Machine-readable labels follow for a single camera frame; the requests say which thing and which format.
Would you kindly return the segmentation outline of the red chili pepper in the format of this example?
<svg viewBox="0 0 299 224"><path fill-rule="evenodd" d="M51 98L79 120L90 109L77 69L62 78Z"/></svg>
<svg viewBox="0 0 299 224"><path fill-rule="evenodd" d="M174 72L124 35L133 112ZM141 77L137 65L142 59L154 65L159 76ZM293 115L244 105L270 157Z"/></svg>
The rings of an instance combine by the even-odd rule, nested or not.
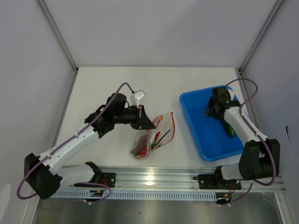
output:
<svg viewBox="0 0 299 224"><path fill-rule="evenodd" d="M150 136L150 139L147 143L147 151L146 151L146 156L149 156L151 151L154 150L155 148L157 148L158 144L158 138L160 136L161 132L158 131L156 133L153 133L151 136Z"/></svg>

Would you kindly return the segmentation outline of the clear zip top bag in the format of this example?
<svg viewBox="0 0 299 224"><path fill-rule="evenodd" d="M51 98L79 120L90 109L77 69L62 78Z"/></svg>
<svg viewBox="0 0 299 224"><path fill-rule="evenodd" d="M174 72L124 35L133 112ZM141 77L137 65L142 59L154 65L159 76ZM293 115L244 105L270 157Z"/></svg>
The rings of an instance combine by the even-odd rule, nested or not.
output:
<svg viewBox="0 0 299 224"><path fill-rule="evenodd" d="M159 115L152 120L154 129L138 131L130 154L135 159L145 159L149 155L170 143L176 132L174 111Z"/></svg>

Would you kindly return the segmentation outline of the green onion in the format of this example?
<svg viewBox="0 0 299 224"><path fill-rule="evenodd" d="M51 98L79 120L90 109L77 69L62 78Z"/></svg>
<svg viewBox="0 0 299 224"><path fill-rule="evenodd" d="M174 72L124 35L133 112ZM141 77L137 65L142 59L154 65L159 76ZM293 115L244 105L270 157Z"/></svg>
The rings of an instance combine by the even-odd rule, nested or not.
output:
<svg viewBox="0 0 299 224"><path fill-rule="evenodd" d="M162 140L165 138L165 136L170 132L170 130L168 130L167 132L165 132L163 135L161 134L161 132L158 132L155 137L154 137L154 141L151 144L151 149L155 149L157 147L160 147L162 145Z"/></svg>

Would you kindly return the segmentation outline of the green cucumber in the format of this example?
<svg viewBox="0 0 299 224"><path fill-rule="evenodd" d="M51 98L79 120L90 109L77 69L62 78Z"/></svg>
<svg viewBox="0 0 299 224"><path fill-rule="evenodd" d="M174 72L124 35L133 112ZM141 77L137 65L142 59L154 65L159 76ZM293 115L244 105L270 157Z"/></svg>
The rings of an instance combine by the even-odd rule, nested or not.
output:
<svg viewBox="0 0 299 224"><path fill-rule="evenodd" d="M227 135L230 138L234 138L236 136L236 133L235 133L234 129L232 128L232 126L225 120L223 120L222 123L223 123L223 127L224 127L224 130L226 131Z"/></svg>

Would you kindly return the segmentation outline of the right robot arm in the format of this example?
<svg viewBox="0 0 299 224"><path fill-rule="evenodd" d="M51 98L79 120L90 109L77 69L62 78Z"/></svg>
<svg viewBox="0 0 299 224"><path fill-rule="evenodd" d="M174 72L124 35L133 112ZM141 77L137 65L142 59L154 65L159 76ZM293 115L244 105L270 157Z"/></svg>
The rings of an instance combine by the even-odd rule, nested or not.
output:
<svg viewBox="0 0 299 224"><path fill-rule="evenodd" d="M257 182L271 186L279 174L280 143L269 139L248 118L243 105L225 86L212 89L205 115L219 120L227 132L235 133L244 147L238 163L219 167L214 185L224 188L230 180Z"/></svg>

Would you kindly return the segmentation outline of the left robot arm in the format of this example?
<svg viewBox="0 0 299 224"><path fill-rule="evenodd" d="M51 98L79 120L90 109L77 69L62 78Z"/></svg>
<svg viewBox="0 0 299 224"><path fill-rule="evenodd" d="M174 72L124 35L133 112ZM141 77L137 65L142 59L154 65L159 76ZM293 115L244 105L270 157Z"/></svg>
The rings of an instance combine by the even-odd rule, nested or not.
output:
<svg viewBox="0 0 299 224"><path fill-rule="evenodd" d="M116 124L130 125L135 130L154 129L147 117L144 106L139 103L143 91L131 95L132 105L126 107L127 97L113 93L106 104L90 114L78 130L65 142L44 153L30 153L24 159L24 178L40 199L54 195L61 187L107 188L104 174L93 162L65 168L64 165L86 146L101 139L112 131Z"/></svg>

